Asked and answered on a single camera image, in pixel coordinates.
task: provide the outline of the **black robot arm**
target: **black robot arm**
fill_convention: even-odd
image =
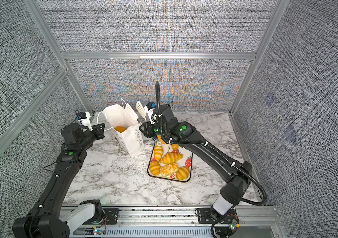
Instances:
[[[37,203],[26,217],[17,218],[12,230],[17,238],[67,238],[69,226],[59,219],[59,213],[67,190],[75,175],[81,169],[87,156],[86,150],[93,142],[104,138],[105,124],[87,126],[71,123],[61,130],[65,142],[55,162],[55,169],[50,181]],[[103,210],[100,203],[95,204],[95,215],[92,221],[101,220]]]
[[[208,142],[189,122],[178,122],[169,104],[160,105],[159,95],[160,89],[157,82],[156,108],[153,109],[154,116],[152,116],[156,122],[154,124],[146,122],[140,126],[140,131],[144,136],[154,137],[160,135],[165,143],[178,144],[198,155],[226,182],[226,185],[221,188],[220,194],[233,206],[238,205],[240,201],[253,205],[264,205],[267,201],[267,196],[262,186],[250,175],[251,164],[247,161],[241,164],[239,161],[224,154]],[[253,202],[243,198],[251,181],[262,192],[263,199],[261,202]]]

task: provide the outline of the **white paper bag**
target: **white paper bag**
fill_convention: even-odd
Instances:
[[[124,147],[130,156],[134,156],[136,153],[144,148],[144,142],[138,127],[140,124],[137,120],[133,120],[132,115],[126,111],[119,104],[115,104],[106,107],[102,113],[112,127],[123,126],[127,130],[122,133],[111,129],[114,132],[116,140]]]

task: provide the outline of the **red wire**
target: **red wire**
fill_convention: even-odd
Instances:
[[[107,218],[108,218],[108,217],[105,217],[105,218],[103,219],[102,225],[101,225],[99,228],[102,228],[102,226],[103,226],[103,224],[104,224],[104,222],[105,222],[105,220],[106,220]]]
[[[236,216],[235,214],[230,214],[228,216],[235,216],[238,219],[238,216]]]

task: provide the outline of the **tray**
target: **tray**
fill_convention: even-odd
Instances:
[[[182,148],[181,146],[177,149],[177,151],[178,151],[180,154],[182,154],[183,157],[182,157],[182,159],[178,160],[178,161],[176,162],[176,164],[178,165],[178,168],[181,168],[181,167],[185,166],[186,161],[187,161],[188,159],[190,159],[190,167],[189,167],[190,173],[189,173],[189,177],[188,177],[188,178],[186,178],[186,179],[184,179],[184,180],[179,180],[179,179],[176,178],[176,176],[175,176],[176,174],[172,174],[172,175],[169,175],[169,176],[166,176],[166,177],[162,176],[161,174],[159,174],[159,175],[153,175],[153,174],[151,174],[151,172],[149,171],[149,165],[150,165],[150,162],[151,162],[151,161],[155,160],[155,158],[153,157],[153,150],[155,149],[155,145],[156,145],[156,144],[153,145],[152,153],[151,153],[151,155],[150,155],[150,160],[149,160],[148,168],[147,168],[147,173],[148,173],[148,175],[151,176],[152,178],[159,178],[159,179],[173,180],[173,181],[177,181],[177,182],[181,182],[181,183],[186,183],[186,182],[188,182],[188,181],[190,180],[190,178],[191,178],[191,167],[192,167],[192,165],[193,165],[193,153],[190,152],[189,150],[186,150],[185,148]],[[162,146],[162,148],[164,149],[164,154],[163,154],[162,156],[166,155],[167,152],[172,152],[172,151],[173,151],[172,146],[169,145],[169,144],[162,144],[161,146]]]

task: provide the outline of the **croissant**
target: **croissant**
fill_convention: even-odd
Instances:
[[[161,167],[160,171],[161,171],[161,175],[165,177],[165,176],[168,176],[168,175],[171,175],[177,172],[178,165],[176,163],[167,164],[164,167]]]
[[[156,160],[160,160],[163,154],[164,154],[164,149],[162,148],[162,146],[156,145],[155,149],[153,150],[153,157]]]
[[[157,136],[158,140],[162,143],[162,144],[166,144],[162,139],[161,139],[161,136]]]
[[[187,177],[189,177],[189,174],[190,174],[190,169],[186,166],[184,167],[181,167],[177,173],[176,173],[176,177],[177,179],[179,180],[184,180],[186,179]]]
[[[157,160],[151,161],[149,164],[149,171],[153,175],[159,175],[160,174],[160,164],[158,163]]]
[[[179,145],[172,145],[173,150],[177,150],[178,147],[180,147],[180,146]]]
[[[182,159],[183,155],[180,153],[172,153],[172,152],[167,152],[164,157],[160,159],[160,163],[163,164],[170,164],[170,163],[175,163],[178,160]]]

